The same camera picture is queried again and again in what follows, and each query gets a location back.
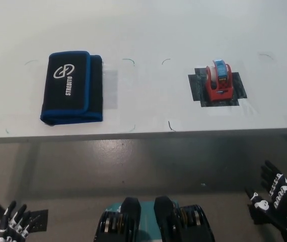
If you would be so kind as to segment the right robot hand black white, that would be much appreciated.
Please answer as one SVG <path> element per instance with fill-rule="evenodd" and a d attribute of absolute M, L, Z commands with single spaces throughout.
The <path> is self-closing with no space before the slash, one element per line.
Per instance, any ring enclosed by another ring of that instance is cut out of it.
<path fill-rule="evenodd" d="M 268 160 L 261 166 L 261 178 L 261 185 L 271 200 L 262 198 L 252 188 L 246 188 L 251 201 L 248 206 L 251 218 L 257 225 L 272 224 L 281 232 L 287 232 L 287 178 Z"/>

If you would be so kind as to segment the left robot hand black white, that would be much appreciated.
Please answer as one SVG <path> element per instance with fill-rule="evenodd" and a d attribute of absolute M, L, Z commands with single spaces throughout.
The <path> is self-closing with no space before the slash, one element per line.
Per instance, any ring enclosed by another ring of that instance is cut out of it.
<path fill-rule="evenodd" d="M 27 205 L 23 204 L 14 215 L 16 201 L 12 201 L 5 210 L 0 220 L 1 241 L 26 241 L 34 222 L 30 220 L 30 211 L 26 211 Z"/>

